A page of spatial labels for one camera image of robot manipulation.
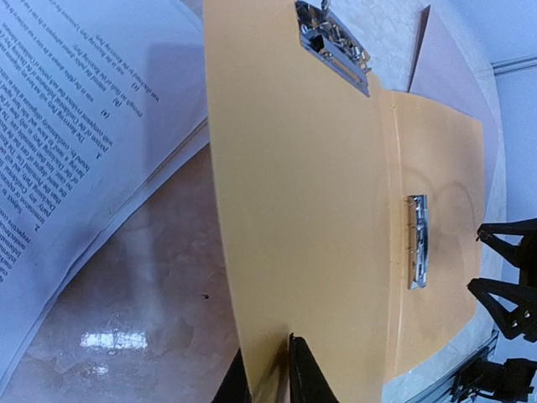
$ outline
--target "black stand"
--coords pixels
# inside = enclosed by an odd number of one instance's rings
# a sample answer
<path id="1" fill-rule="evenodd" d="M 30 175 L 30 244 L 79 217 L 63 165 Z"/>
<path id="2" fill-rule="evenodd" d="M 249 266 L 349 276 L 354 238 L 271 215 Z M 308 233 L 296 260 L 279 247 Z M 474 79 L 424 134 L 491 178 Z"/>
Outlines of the black stand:
<path id="1" fill-rule="evenodd" d="M 498 238 L 498 234 L 519 235 L 519 245 Z M 519 285 L 488 279 L 474 279 L 468 290 L 482 303 L 503 335 L 512 340 L 524 335 L 537 341 L 537 219 L 505 224 L 483 224 L 477 230 L 478 240 L 495 250 L 510 264 L 520 269 Z M 513 302 L 508 311 L 492 296 Z"/>
<path id="2" fill-rule="evenodd" d="M 530 385 L 535 371 L 537 362 L 528 359 L 508 359 L 501 365 L 478 358 L 457 375 L 451 401 L 461 402 L 476 396 L 503 403 L 528 401 L 528 395 L 534 391 Z"/>
<path id="3" fill-rule="evenodd" d="M 518 235 L 522 237 L 522 241 L 515 246 L 498 238 L 497 235 Z M 477 230 L 477 236 L 510 264 L 520 269 L 521 285 L 537 287 L 537 219 L 505 224 L 483 224 Z"/>
<path id="4" fill-rule="evenodd" d="M 291 403 L 338 403 L 307 342 L 293 334 L 289 336 L 289 386 Z M 212 403 L 251 401 L 239 350 Z"/>

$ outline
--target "marble countertop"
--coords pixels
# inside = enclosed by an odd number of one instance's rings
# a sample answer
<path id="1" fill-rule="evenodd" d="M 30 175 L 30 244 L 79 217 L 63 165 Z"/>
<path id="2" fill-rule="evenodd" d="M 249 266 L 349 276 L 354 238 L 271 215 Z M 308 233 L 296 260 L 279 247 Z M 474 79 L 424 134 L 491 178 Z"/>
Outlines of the marble countertop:
<path id="1" fill-rule="evenodd" d="M 201 0 L 184 3 L 201 18 Z M 432 3 L 461 47 L 501 127 L 495 81 L 481 46 L 449 2 Z M 332 1 L 336 15 L 368 49 L 384 86 L 401 91 L 409 86 L 420 12 L 429 4 Z M 486 219 L 503 221 L 503 139 L 494 178 Z M 484 273 L 499 277 L 501 263 L 485 253 Z M 383 401 L 404 402 L 455 365 L 464 354 L 457 343 L 478 343 L 492 326 L 484 310 L 476 318 L 458 342 L 388 384 Z M 206 403 L 237 347 L 207 147 L 75 277 L 0 403 Z"/>

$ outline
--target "paper sheet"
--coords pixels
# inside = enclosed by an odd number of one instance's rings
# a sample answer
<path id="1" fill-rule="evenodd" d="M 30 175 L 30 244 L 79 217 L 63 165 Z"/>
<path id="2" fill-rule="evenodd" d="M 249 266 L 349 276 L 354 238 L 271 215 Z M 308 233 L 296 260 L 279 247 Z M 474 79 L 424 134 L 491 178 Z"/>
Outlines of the paper sheet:
<path id="1" fill-rule="evenodd" d="M 5 375 L 62 280 L 206 144 L 189 134 L 207 111 L 201 27 L 177 3 L 2 0 L 0 8 Z"/>
<path id="2" fill-rule="evenodd" d="M 433 8 L 424 11 L 410 92 L 441 102 L 482 123 L 485 142 L 485 199 L 492 188 L 499 130 L 476 75 Z"/>

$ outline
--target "metal clip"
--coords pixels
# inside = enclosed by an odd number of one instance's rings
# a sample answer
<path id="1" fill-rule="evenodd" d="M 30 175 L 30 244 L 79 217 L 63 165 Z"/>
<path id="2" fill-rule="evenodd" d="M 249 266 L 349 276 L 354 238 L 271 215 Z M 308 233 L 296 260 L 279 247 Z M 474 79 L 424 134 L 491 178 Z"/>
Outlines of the metal clip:
<path id="1" fill-rule="evenodd" d="M 323 0 L 321 9 L 302 1 L 295 6 L 302 46 L 369 97 L 370 56 L 332 13 L 330 0 Z"/>
<path id="2" fill-rule="evenodd" d="M 409 196 L 409 288 L 425 288 L 429 270 L 429 207 L 426 195 Z"/>

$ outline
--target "white wall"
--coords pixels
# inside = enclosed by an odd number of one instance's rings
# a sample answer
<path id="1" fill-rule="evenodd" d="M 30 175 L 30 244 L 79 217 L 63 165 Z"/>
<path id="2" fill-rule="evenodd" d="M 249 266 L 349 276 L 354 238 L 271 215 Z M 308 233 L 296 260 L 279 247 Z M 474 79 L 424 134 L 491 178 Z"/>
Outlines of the white wall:
<path id="1" fill-rule="evenodd" d="M 537 55 L 535 0 L 451 0 L 495 61 Z"/>
<path id="2" fill-rule="evenodd" d="M 537 70 L 497 79 L 507 160 L 507 219 L 537 217 Z M 503 280 L 518 283 L 519 271 L 505 263 Z M 498 343 L 498 361 L 525 357 L 537 361 L 537 345 L 522 338 Z"/>

